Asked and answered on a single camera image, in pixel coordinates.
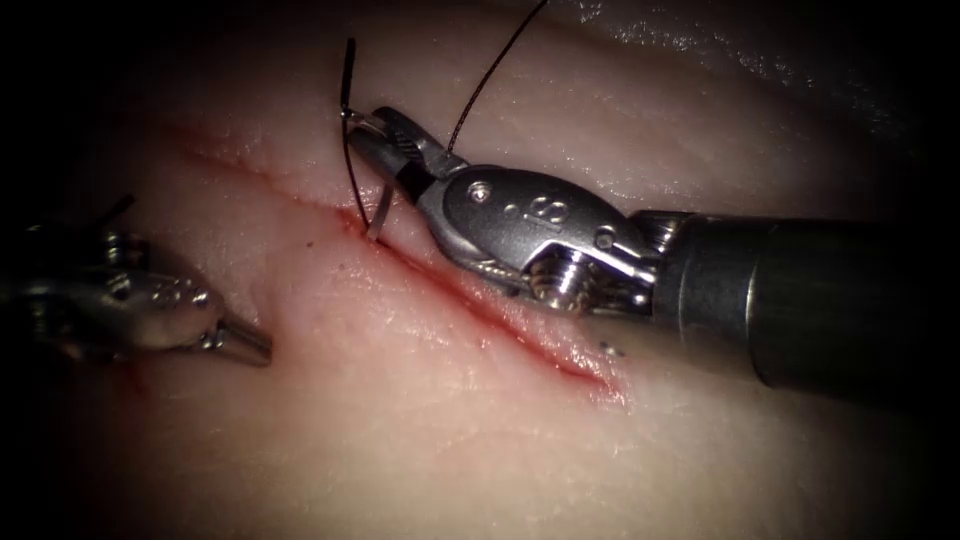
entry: black suture thread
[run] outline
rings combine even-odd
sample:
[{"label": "black suture thread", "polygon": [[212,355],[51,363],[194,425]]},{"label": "black suture thread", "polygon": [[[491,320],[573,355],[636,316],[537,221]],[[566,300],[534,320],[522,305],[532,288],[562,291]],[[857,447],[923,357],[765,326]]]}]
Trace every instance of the black suture thread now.
[{"label": "black suture thread", "polygon": [[347,119],[353,114],[350,110],[350,83],[353,81],[353,62],[357,55],[357,41],[347,39],[347,52],[343,58],[343,77],[340,78],[340,135],[343,140],[343,159],[347,163],[347,174],[350,175],[350,187],[353,188],[353,199],[360,209],[360,219],[363,220],[364,230],[370,228],[370,220],[363,209],[363,200],[360,197],[360,187],[357,186],[357,176],[353,173],[353,162],[350,161],[350,145],[347,143]]},{"label": "black suture thread", "polygon": [[523,33],[527,25],[530,24],[530,21],[537,15],[543,6],[547,5],[549,0],[540,0],[533,11],[527,15],[527,18],[520,23],[520,26],[517,28],[517,31],[513,33],[513,36],[510,38],[510,41],[507,42],[507,45],[500,51],[500,55],[497,56],[497,59],[493,61],[493,64],[490,66],[490,69],[487,70],[483,78],[480,79],[480,84],[477,85],[477,89],[473,91],[473,95],[470,96],[470,100],[467,101],[467,106],[463,109],[463,114],[460,115],[460,120],[457,121],[457,126],[453,128],[453,135],[450,136],[450,142],[447,144],[447,152],[453,152],[454,145],[457,144],[457,137],[460,136],[460,129],[463,127],[463,123],[467,120],[467,115],[470,114],[470,109],[473,108],[473,103],[477,101],[477,98],[480,96],[480,92],[483,90],[483,87],[487,84],[487,80],[490,79],[490,76],[493,75],[494,70],[497,69],[497,66],[500,65],[500,61],[503,60],[503,57],[507,55],[507,52],[510,51],[510,48],[513,47],[513,42],[520,37],[520,34]]},{"label": "black suture thread", "polygon": [[119,201],[115,202],[113,206],[111,206],[110,209],[107,210],[102,216],[94,220],[94,222],[89,225],[89,229],[91,231],[99,231],[100,229],[106,227],[111,221],[123,215],[123,213],[133,206],[133,203],[135,202],[137,202],[137,199],[133,195],[127,193],[121,197]]}]

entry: engraved logo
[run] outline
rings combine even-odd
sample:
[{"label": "engraved logo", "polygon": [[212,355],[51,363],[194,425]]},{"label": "engraved logo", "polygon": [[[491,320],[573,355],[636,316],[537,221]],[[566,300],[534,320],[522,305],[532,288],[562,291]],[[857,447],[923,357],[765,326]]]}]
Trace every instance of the engraved logo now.
[{"label": "engraved logo", "polygon": [[560,232],[563,224],[570,217],[570,208],[566,203],[552,200],[549,197],[537,197],[530,202],[523,219],[546,227],[554,232]]}]

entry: screw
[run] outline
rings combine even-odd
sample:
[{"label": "screw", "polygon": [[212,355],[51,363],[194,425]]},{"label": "screw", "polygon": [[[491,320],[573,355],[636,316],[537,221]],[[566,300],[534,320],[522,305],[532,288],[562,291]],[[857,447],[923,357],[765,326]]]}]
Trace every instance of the screw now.
[{"label": "screw", "polygon": [[490,187],[490,184],[486,182],[474,182],[467,188],[467,195],[470,196],[471,201],[477,204],[483,204],[490,199],[491,191],[493,191],[493,188]]}]

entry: blood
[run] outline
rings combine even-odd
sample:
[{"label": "blood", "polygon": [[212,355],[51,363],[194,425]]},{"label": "blood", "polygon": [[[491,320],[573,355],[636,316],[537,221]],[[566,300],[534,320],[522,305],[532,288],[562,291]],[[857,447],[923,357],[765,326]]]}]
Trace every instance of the blood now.
[{"label": "blood", "polygon": [[539,345],[535,339],[529,339],[529,336],[525,336],[522,330],[506,321],[503,314],[494,307],[478,303],[467,296],[467,293],[461,286],[448,275],[424,268],[413,259],[392,248],[389,243],[384,242],[382,237],[380,244],[367,240],[366,231],[363,230],[363,223],[360,221],[360,216],[358,216],[353,209],[338,208],[335,212],[345,235],[354,236],[358,240],[369,244],[372,249],[377,251],[379,256],[393,259],[421,279],[426,280],[434,290],[462,305],[478,324],[512,337],[531,356],[555,368],[565,376],[573,377],[575,380],[593,386],[599,385],[608,392],[617,393],[617,389],[612,386],[610,381],[604,380],[588,370],[575,367],[577,364],[572,359]]},{"label": "blood", "polygon": [[[366,228],[356,208],[331,208],[330,206],[314,204],[309,201],[291,197],[288,193],[279,189],[269,174],[250,168],[243,160],[225,161],[219,155],[210,155],[203,151],[203,149],[209,148],[209,145],[217,142],[205,133],[184,126],[165,123],[157,124],[160,126],[159,131],[161,131],[164,136],[170,137],[180,143],[178,146],[181,149],[181,155],[185,159],[213,170],[219,169],[239,173],[242,176],[250,178],[257,184],[266,187],[270,191],[282,194],[299,204],[312,206],[316,210],[327,212],[333,210],[345,236],[356,238],[358,241],[363,242],[375,250],[378,256],[389,257],[393,261],[406,267],[414,275],[426,280],[434,290],[463,306],[477,321],[478,325],[512,337],[531,357],[537,359],[543,365],[549,366],[551,371],[561,374],[567,380],[587,385],[588,390],[599,390],[607,396],[620,395],[620,390],[617,388],[615,380],[606,380],[595,372],[579,367],[572,358],[540,345],[539,340],[536,339],[535,336],[527,335],[523,329],[511,325],[509,321],[505,320],[503,313],[498,311],[494,306],[479,303],[468,296],[468,293],[462,288],[462,285],[452,279],[449,274],[423,267],[415,260],[390,246],[389,242],[382,236],[378,241],[370,241],[367,239]],[[145,391],[145,387],[142,386],[142,381],[140,385],[139,388]]]}]

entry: red blood smear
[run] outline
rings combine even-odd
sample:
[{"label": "red blood smear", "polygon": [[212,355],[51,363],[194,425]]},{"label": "red blood smear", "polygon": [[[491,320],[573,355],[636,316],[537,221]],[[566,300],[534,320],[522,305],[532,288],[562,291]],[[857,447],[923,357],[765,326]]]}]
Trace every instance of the red blood smear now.
[{"label": "red blood smear", "polygon": [[[338,208],[336,210],[336,214],[340,219],[340,222],[343,224],[344,234],[347,236],[356,236],[358,239],[369,242],[366,239],[366,231],[363,230],[363,223],[360,221],[359,215],[345,208]],[[600,385],[606,388],[608,391],[615,390],[610,387],[607,381],[601,379],[597,375],[586,370],[571,368],[570,366],[575,365],[572,361],[564,360],[562,356],[539,346],[534,342],[534,340],[525,339],[516,328],[512,327],[503,320],[502,314],[498,313],[490,306],[478,304],[477,302],[473,301],[473,299],[468,297],[466,293],[457,286],[455,281],[449,279],[444,274],[431,272],[417,264],[416,261],[405,257],[402,253],[393,249],[388,244],[384,243],[384,246],[387,249],[382,249],[379,246],[375,246],[379,254],[391,257],[393,260],[403,264],[418,276],[428,281],[436,290],[454,300],[457,300],[475,319],[477,319],[480,324],[489,327],[491,330],[500,331],[512,336],[528,353],[536,358],[539,358],[544,363],[556,368],[564,375],[572,376],[576,379],[590,383],[591,385]]]}]

